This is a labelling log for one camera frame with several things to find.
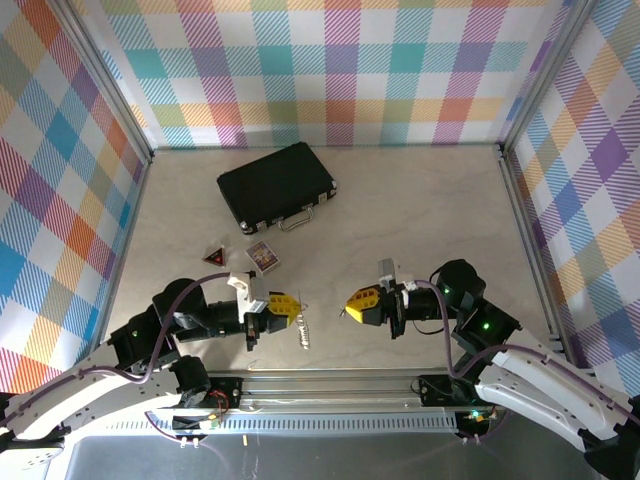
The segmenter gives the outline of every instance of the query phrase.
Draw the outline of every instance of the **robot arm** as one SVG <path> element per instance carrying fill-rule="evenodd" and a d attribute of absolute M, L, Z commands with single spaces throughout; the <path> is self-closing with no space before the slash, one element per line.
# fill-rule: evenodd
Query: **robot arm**
<path fill-rule="evenodd" d="M 237 301 L 207 305 L 199 285 L 179 301 L 194 281 L 176 280 L 70 370 L 31 392 L 0 394 L 0 466 L 48 462 L 65 440 L 77 441 L 94 422 L 125 409 L 208 404 L 206 369 L 197 357 L 181 357 L 176 340 L 244 334 L 250 351 L 261 333 L 288 327 L 301 310 L 293 297 L 268 292 L 253 272 L 229 277 Z"/>
<path fill-rule="evenodd" d="M 444 317 L 448 334 L 446 318 L 454 318 L 451 337 L 466 352 L 455 366 L 449 365 L 451 391 L 459 401 L 479 399 L 514 410 L 584 452 L 599 473 L 610 479 L 636 478 L 640 397 L 631 399 L 610 389 L 546 348 L 483 298 L 486 283 L 464 260 L 438 269 L 435 286 L 398 283 L 390 259 L 383 260 L 379 270 L 378 285 L 358 290 L 347 301 L 345 311 L 355 320 L 388 323 L 396 339 L 404 334 L 407 321 Z M 418 288 L 422 283 L 428 288 Z"/>

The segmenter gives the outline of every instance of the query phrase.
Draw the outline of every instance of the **black briefcase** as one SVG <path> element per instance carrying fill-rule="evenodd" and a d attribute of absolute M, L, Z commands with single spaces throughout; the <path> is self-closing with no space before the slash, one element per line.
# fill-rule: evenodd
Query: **black briefcase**
<path fill-rule="evenodd" d="M 278 225 L 288 231 L 313 218 L 313 207 L 336 194 L 337 184 L 304 142 L 223 173 L 218 186 L 245 235 Z M 300 212 L 307 217 L 289 226 Z"/>

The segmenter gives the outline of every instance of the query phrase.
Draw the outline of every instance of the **plaid backdrop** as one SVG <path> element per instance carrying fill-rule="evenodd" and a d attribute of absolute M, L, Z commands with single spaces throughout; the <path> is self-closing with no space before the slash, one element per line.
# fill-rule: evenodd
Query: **plaid backdrop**
<path fill-rule="evenodd" d="M 519 142 L 537 242 L 583 364 L 640 394 L 640 1 L 603 0 Z"/>
<path fill-rule="evenodd" d="M 494 142 L 568 1 L 75 3 L 152 142 L 272 147 Z"/>
<path fill-rule="evenodd" d="M 45 0 L 0 0 L 0 391 L 84 356 L 143 163 Z"/>

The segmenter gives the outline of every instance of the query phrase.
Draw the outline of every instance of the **red triangle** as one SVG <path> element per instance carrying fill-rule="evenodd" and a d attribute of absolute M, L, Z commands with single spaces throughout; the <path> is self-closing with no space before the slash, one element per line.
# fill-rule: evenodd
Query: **red triangle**
<path fill-rule="evenodd" d="M 207 263 L 217 265 L 218 267 L 224 267 L 224 247 L 220 247 L 218 250 L 213 252 L 211 255 L 204 257 L 202 260 Z"/>

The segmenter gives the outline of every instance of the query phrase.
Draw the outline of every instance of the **card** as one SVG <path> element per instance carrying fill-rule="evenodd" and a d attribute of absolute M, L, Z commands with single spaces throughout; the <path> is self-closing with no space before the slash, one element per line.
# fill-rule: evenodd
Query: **card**
<path fill-rule="evenodd" d="M 255 263 L 258 270 L 267 273 L 280 264 L 280 260 L 265 242 L 258 242 L 247 249 L 247 255 Z"/>

